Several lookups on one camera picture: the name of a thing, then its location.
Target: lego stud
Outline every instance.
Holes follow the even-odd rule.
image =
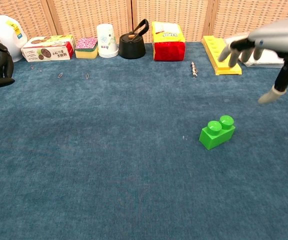
[[[222,130],[222,125],[218,121],[209,121],[207,124],[207,132],[210,135],[216,136]]]
[[[222,129],[228,130],[234,124],[234,119],[229,115],[223,115],[220,117],[219,122],[222,126]]]

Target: blue carpet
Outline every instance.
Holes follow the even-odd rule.
[[[182,62],[146,49],[15,64],[0,88],[0,240],[288,240],[288,91],[257,103],[279,69],[215,76],[200,43]],[[206,150],[201,129],[221,115],[236,131]]]

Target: label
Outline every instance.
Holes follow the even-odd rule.
[[[9,25],[11,28],[14,29],[15,34],[16,34],[16,36],[17,36],[18,39],[20,39],[21,37],[23,37],[23,35],[22,35],[22,33],[21,33],[21,30],[20,30],[19,26],[18,26],[16,23],[14,23],[14,22],[12,22],[12,21],[10,21],[10,20],[7,20],[7,21],[6,21],[6,24]]]

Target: white object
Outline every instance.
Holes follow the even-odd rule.
[[[277,99],[280,98],[280,96],[284,95],[286,93],[286,90],[281,92],[281,91],[277,91],[273,87],[271,88],[271,90],[269,90],[269,92],[265,93],[264,95],[262,95],[259,99],[258,99],[258,103],[259,104],[268,104],[268,103],[272,103],[274,101],[276,101]]]
[[[21,48],[27,41],[28,38],[18,21],[9,16],[0,15],[0,43],[7,47],[13,62],[23,58]]]
[[[248,37],[248,33],[240,33],[238,35],[228,37],[225,39],[226,44],[230,44],[233,41],[237,41],[240,39],[245,39]],[[264,49],[263,53],[259,60],[255,60],[253,53],[250,56],[247,62],[244,62],[247,67],[265,67],[265,68],[282,68],[284,65],[283,58],[280,58],[275,51]]]
[[[119,54],[112,24],[100,24],[96,27],[98,55],[102,58],[112,58]]]

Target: paper cup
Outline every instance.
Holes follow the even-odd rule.
[[[100,24],[96,27],[98,41],[98,55],[112,58],[119,54],[112,24]]]

